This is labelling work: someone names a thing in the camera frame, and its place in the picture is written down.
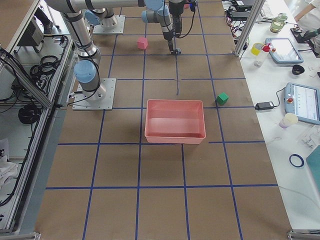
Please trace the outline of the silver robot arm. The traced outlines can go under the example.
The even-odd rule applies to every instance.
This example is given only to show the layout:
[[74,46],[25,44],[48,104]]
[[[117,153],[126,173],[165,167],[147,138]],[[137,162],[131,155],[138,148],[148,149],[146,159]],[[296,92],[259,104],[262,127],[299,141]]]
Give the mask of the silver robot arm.
[[101,86],[99,64],[101,53],[90,36],[83,10],[92,12],[102,10],[102,17],[108,15],[107,10],[117,7],[143,7],[143,0],[47,0],[46,4],[61,13],[63,21],[74,41],[79,62],[75,64],[74,75],[85,100],[96,101],[105,96]]
[[[170,0],[168,5],[164,0],[142,1],[142,5],[146,7],[146,10],[141,13],[143,22],[160,24],[163,37],[167,40],[172,55],[181,53],[179,48],[174,48],[173,38],[181,36],[181,15],[186,3],[185,0]],[[84,12],[84,16],[92,34],[110,35],[123,32],[125,16],[116,16],[113,8],[88,9]]]

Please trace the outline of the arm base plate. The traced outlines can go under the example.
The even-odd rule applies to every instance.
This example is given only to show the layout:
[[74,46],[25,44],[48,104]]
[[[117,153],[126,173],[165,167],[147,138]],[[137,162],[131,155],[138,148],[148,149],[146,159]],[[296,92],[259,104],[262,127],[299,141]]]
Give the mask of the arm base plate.
[[101,78],[100,87],[93,96],[86,91],[75,96],[75,103],[72,105],[72,109],[74,111],[111,111],[113,109],[115,89],[115,78]]
[[121,35],[125,27],[124,15],[113,15],[110,18],[104,18],[100,24],[94,26],[94,35]]

